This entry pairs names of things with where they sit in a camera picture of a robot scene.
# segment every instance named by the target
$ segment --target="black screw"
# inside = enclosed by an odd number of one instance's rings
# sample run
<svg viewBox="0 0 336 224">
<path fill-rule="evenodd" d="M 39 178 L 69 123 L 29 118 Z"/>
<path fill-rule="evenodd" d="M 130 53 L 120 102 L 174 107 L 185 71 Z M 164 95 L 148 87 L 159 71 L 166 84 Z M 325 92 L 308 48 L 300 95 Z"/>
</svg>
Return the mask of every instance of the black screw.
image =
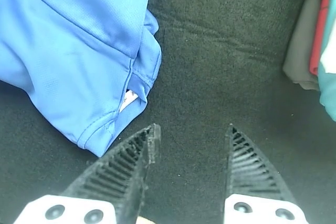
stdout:
<svg viewBox="0 0 336 224">
<path fill-rule="evenodd" d="M 84 222 L 85 224 L 97 224 L 101 222 L 103 219 L 104 213 L 101 210 L 95 209 L 92 211 L 89 211 L 85 217 Z"/>
<path fill-rule="evenodd" d="M 280 209 L 275 211 L 275 214 L 278 217 L 284 218 L 286 220 L 295 220 L 294 215 L 290 211 L 288 211 L 287 209 L 280 208 Z"/>
<path fill-rule="evenodd" d="M 235 203 L 234 209 L 239 212 L 249 213 L 252 212 L 252 207 L 244 202 Z"/>
<path fill-rule="evenodd" d="M 62 216 L 62 214 L 65 211 L 65 207 L 62 205 L 55 205 L 53 207 L 50 207 L 47 211 L 46 211 L 46 219 L 47 220 L 55 220 L 59 217 Z"/>
</svg>

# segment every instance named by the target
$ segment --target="gray fabric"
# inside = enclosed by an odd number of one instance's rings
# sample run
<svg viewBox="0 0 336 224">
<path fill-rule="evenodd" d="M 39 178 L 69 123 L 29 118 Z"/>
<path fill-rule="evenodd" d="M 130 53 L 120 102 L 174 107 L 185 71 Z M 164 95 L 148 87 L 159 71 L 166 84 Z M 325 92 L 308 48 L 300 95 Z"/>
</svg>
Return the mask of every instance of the gray fabric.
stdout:
<svg viewBox="0 0 336 224">
<path fill-rule="evenodd" d="M 304 0 L 283 65 L 283 71 L 303 89 L 319 90 L 317 76 L 309 71 L 311 49 L 321 0 Z"/>
</svg>

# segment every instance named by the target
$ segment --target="teal fabric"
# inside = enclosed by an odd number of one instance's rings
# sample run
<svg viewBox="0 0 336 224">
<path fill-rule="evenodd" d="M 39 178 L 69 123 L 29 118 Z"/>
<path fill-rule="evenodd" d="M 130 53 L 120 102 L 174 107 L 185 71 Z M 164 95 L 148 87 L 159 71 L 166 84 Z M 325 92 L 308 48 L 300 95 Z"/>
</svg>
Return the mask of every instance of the teal fabric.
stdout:
<svg viewBox="0 0 336 224">
<path fill-rule="evenodd" d="M 328 16 L 327 20 L 325 21 L 326 25 L 324 28 L 321 54 L 327 47 L 335 18 L 336 0 L 330 0 Z M 331 118 L 336 121 L 336 74 L 326 73 L 323 65 L 320 63 L 318 70 L 318 79 L 321 90 L 320 103 L 325 107 L 327 113 L 331 116 Z"/>
</svg>

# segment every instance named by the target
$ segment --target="dark felt surface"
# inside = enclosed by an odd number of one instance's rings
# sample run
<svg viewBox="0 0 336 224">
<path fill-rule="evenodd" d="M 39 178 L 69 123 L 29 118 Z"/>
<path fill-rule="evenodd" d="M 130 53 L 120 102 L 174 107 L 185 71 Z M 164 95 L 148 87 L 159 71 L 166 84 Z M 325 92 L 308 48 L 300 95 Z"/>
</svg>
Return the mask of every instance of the dark felt surface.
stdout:
<svg viewBox="0 0 336 224">
<path fill-rule="evenodd" d="M 310 224 L 336 219 L 336 123 L 281 72 L 303 0 L 150 0 L 161 29 L 159 78 L 121 138 L 155 122 L 162 163 L 143 215 L 157 224 L 220 220 L 223 137 L 234 123 L 270 158 Z M 0 83 L 0 220 L 59 193 L 95 157 L 61 136 L 27 95 Z"/>
</svg>

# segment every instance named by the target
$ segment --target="stitched seam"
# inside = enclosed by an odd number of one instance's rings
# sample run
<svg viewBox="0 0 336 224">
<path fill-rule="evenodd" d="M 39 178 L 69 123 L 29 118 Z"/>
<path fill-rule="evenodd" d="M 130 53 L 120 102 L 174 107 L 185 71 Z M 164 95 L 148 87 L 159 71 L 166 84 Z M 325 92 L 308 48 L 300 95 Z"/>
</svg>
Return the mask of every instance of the stitched seam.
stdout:
<svg viewBox="0 0 336 224">
<path fill-rule="evenodd" d="M 146 78 L 145 76 L 143 76 L 142 74 L 140 74 L 137 71 L 134 71 L 133 74 L 136 75 L 136 76 L 138 76 L 141 80 L 143 80 L 149 87 L 151 86 L 150 83 L 153 82 L 152 80 Z"/>
<path fill-rule="evenodd" d="M 71 24 L 73 24 L 75 27 L 81 29 L 82 31 L 84 31 L 86 34 L 90 35 L 91 37 L 95 38 L 96 40 L 100 41 L 101 43 L 103 43 L 104 45 L 115 49 L 116 51 L 126 55 L 124 52 L 120 51 L 117 48 L 112 47 L 111 45 L 107 44 L 106 42 L 102 41 L 101 39 L 97 38 L 96 36 L 94 36 L 93 34 L 89 33 L 88 31 L 84 30 L 83 28 L 81 28 L 80 26 L 76 25 L 74 22 L 70 21 L 69 19 L 67 19 L 65 16 L 63 16 L 61 13 L 59 13 L 58 11 L 56 11 L 54 8 L 52 8 L 47 2 L 45 2 L 44 0 L 41 0 L 45 5 L 47 5 L 50 9 L 52 9 L 55 13 L 57 13 L 60 17 L 64 18 L 66 21 L 70 22 Z"/>
</svg>

